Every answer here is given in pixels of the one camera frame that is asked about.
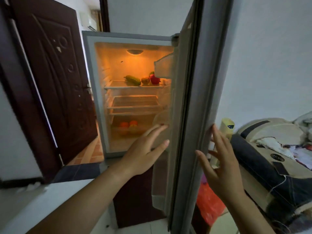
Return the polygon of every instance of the crisper drawer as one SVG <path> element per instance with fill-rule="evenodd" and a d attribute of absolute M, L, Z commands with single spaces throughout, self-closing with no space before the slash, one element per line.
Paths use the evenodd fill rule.
<path fill-rule="evenodd" d="M 148 115 L 162 110 L 156 95 L 113 97 L 107 107 L 109 115 Z"/>

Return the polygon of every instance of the black threshold tile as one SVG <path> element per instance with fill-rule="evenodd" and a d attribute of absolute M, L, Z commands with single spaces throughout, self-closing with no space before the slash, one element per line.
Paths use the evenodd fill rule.
<path fill-rule="evenodd" d="M 73 181 L 94 179 L 98 177 L 100 175 L 99 164 L 100 163 L 80 164 Z"/>
<path fill-rule="evenodd" d="M 69 182 L 74 179 L 80 165 L 64 166 L 57 173 L 52 183 Z"/>

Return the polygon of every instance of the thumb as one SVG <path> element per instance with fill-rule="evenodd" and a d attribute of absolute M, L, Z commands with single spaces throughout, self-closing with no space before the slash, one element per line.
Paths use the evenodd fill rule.
<path fill-rule="evenodd" d="M 165 140 L 162 142 L 156 149 L 154 149 L 152 152 L 149 152 L 148 155 L 154 157 L 155 161 L 159 158 L 159 156 L 165 151 L 165 149 L 168 147 L 170 143 L 170 140 Z"/>
<path fill-rule="evenodd" d="M 216 177 L 216 173 L 211 167 L 208 159 L 206 158 L 205 154 L 202 151 L 195 150 L 195 154 L 198 157 L 199 163 L 204 170 L 205 176 L 207 179 L 212 179 Z"/>

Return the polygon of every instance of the ceiling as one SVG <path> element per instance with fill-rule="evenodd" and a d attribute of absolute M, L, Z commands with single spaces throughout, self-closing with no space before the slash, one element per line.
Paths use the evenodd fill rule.
<path fill-rule="evenodd" d="M 92 10 L 100 10 L 99 0 L 84 0 Z"/>

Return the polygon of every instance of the white air conditioner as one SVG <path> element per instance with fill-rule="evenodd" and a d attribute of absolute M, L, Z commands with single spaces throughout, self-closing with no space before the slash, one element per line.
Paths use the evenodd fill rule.
<path fill-rule="evenodd" d="M 92 31 L 97 31 L 97 24 L 92 17 L 84 12 L 80 12 L 81 25 L 85 28 L 89 28 Z"/>

